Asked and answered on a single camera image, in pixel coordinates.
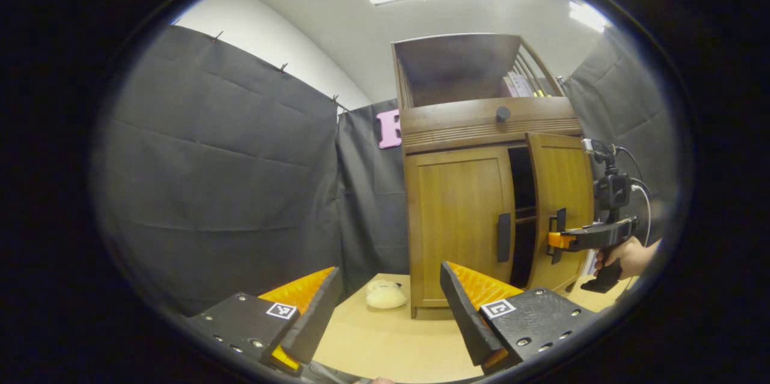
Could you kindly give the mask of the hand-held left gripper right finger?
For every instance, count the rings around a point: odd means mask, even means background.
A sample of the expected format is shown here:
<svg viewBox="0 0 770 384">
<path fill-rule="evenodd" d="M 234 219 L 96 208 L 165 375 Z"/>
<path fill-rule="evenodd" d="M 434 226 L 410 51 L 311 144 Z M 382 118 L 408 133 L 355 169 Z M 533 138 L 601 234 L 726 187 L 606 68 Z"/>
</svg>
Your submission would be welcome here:
<svg viewBox="0 0 770 384">
<path fill-rule="evenodd" d="M 484 375 L 570 342 L 598 316 L 547 288 L 524 291 L 450 261 L 441 263 L 440 287 L 471 362 Z"/>
</svg>

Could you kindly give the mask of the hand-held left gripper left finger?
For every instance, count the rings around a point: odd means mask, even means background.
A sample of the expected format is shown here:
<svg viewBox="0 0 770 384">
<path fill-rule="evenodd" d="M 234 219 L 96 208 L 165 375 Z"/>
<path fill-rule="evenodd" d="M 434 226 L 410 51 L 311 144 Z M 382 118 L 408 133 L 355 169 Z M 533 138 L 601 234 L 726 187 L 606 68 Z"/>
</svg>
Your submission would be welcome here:
<svg viewBox="0 0 770 384">
<path fill-rule="evenodd" d="M 297 377 L 311 363 L 342 291 L 340 269 L 325 268 L 258 296 L 234 293 L 187 323 L 228 351 Z"/>
</svg>

